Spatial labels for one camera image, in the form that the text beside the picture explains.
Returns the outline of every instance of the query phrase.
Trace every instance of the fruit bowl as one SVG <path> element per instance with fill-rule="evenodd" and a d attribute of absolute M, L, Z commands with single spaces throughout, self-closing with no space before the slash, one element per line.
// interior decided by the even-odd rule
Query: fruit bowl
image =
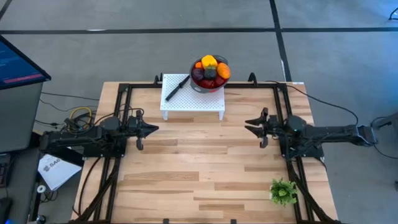
<path fill-rule="evenodd" d="M 219 90 L 220 88 L 222 88 L 223 86 L 225 86 L 228 83 L 228 80 L 230 77 L 228 78 L 223 78 L 220 74 L 219 74 L 219 70 L 221 69 L 221 67 L 218 66 L 222 66 L 225 69 L 228 69 L 229 71 L 229 67 L 228 67 L 228 61 L 219 55 L 206 55 L 205 57 L 213 57 L 216 61 L 217 61 L 217 66 L 216 66 L 216 71 L 211 71 L 210 69 L 205 69 L 200 68 L 196 65 L 198 65 L 198 63 L 202 62 L 202 58 L 196 60 L 190 69 L 190 79 L 191 79 L 191 87 L 193 88 L 193 90 L 195 90 L 198 93 L 213 93 L 217 90 Z M 207 77 L 213 75 L 214 77 L 214 73 L 216 78 L 215 79 L 207 79 Z"/>

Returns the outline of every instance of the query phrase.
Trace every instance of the black floor stripe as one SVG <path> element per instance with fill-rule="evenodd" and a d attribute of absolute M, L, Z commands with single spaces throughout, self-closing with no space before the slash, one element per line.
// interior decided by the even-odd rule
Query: black floor stripe
<path fill-rule="evenodd" d="M 280 59 L 283 62 L 282 67 L 283 67 L 284 74 L 285 74 L 285 80 L 287 82 L 291 82 L 292 76 L 290 74 L 289 63 L 287 61 L 284 38 L 282 36 L 282 30 L 281 30 L 280 24 L 279 24 L 279 18 L 278 18 L 278 12 L 276 10 L 275 0 L 269 0 L 269 4 L 271 5 L 272 18 L 273 18 L 274 24 L 275 24 L 275 33 L 276 33 L 276 39 L 278 41 Z"/>
<path fill-rule="evenodd" d="M 3 7 L 0 10 L 0 20 L 6 13 L 8 6 L 11 4 L 12 0 L 7 0 L 6 3 L 4 3 Z"/>
<path fill-rule="evenodd" d="M 282 32 L 398 32 L 398 27 L 282 28 L 281 31 Z"/>
<path fill-rule="evenodd" d="M 260 33 L 275 32 L 263 27 L 214 27 L 169 29 L 97 29 L 97 30 L 0 30 L 0 34 L 190 34 L 190 33 Z"/>

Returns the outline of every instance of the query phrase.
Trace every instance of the table leg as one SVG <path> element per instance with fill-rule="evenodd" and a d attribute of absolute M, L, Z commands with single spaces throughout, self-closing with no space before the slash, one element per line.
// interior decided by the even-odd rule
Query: table leg
<path fill-rule="evenodd" d="M 218 114 L 219 114 L 219 117 L 220 117 L 220 121 L 222 121 L 223 120 L 223 116 L 224 116 L 224 111 L 219 111 Z"/>
<path fill-rule="evenodd" d="M 163 115 L 163 119 L 164 119 L 165 121 L 167 121 L 168 118 L 169 118 L 169 112 L 168 112 L 168 111 L 162 111 L 162 115 Z"/>

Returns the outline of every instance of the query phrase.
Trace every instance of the yellow cable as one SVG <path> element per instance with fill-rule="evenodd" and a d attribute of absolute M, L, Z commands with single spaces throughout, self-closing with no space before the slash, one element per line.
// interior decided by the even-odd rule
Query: yellow cable
<path fill-rule="evenodd" d="M 88 119 L 88 122 L 87 122 L 88 124 L 90 124 L 91 123 L 91 118 L 93 117 L 93 112 L 91 112 L 90 108 L 85 107 L 85 106 L 81 106 L 81 107 L 78 107 L 78 108 L 74 109 L 70 113 L 69 119 L 72 120 L 73 119 L 73 115 L 79 110 L 87 110 L 90 113 L 90 118 Z"/>

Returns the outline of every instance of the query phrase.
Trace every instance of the yellow bell pepper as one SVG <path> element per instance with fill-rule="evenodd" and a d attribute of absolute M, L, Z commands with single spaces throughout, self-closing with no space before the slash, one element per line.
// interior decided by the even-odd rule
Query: yellow bell pepper
<path fill-rule="evenodd" d="M 209 66 L 217 67 L 217 60 L 212 55 L 206 55 L 201 59 L 201 65 L 204 69 Z"/>

